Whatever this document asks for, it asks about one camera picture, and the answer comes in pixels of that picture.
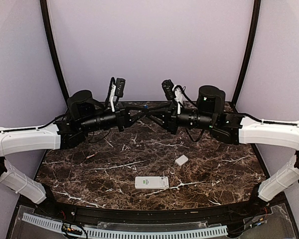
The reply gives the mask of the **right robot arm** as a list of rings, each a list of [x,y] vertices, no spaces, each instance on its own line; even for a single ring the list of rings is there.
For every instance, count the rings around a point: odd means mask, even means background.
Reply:
[[[226,144],[267,144],[292,148],[294,156],[273,176],[255,186],[244,211],[255,216],[264,203],[299,182],[299,120],[272,121],[257,119],[247,113],[229,113],[224,110],[225,92],[215,86],[201,86],[193,108],[185,108],[181,86],[165,81],[162,84],[166,98],[171,102],[167,110],[149,111],[147,117],[172,134],[179,127],[209,131],[216,140]]]

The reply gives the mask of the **white remote control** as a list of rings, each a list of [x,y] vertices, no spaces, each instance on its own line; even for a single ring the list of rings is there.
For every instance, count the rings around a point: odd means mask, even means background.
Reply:
[[[135,188],[138,190],[168,189],[169,180],[163,176],[138,176],[135,178]]]

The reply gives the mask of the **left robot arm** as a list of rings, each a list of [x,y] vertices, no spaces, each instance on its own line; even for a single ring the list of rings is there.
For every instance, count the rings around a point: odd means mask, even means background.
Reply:
[[[76,92],[67,100],[67,112],[52,122],[32,127],[0,127],[0,183],[21,194],[50,217],[60,213],[60,205],[53,201],[53,194],[16,169],[7,155],[42,149],[72,149],[84,142],[91,132],[117,127],[119,131],[131,127],[148,113],[148,109],[131,105],[111,105],[108,108],[93,99],[89,90]]]

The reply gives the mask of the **white battery cover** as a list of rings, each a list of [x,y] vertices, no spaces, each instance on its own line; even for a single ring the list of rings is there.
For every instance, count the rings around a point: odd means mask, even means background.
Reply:
[[[189,159],[188,159],[187,156],[182,155],[182,156],[180,156],[179,158],[177,158],[177,159],[175,160],[175,163],[176,163],[178,166],[182,166],[182,165],[184,165],[188,160],[189,160]]]

